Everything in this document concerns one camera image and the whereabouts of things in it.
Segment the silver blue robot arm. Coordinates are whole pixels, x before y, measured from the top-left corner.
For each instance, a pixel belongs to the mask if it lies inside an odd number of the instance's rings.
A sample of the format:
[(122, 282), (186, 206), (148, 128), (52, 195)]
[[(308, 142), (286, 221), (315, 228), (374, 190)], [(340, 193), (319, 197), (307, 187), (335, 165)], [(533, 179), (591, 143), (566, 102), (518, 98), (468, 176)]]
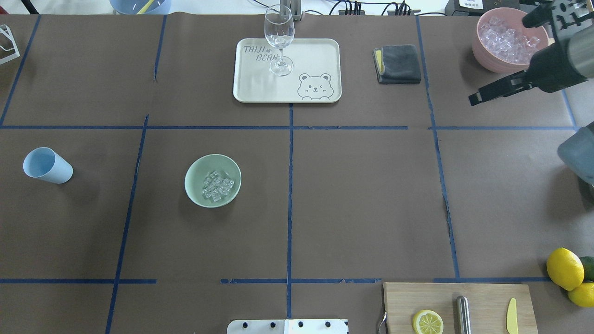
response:
[(507, 75), (469, 95), (471, 105), (508, 97), (532, 88), (567, 91), (581, 129), (560, 144), (557, 154), (586, 184), (593, 184), (593, 28), (538, 51), (528, 69)]

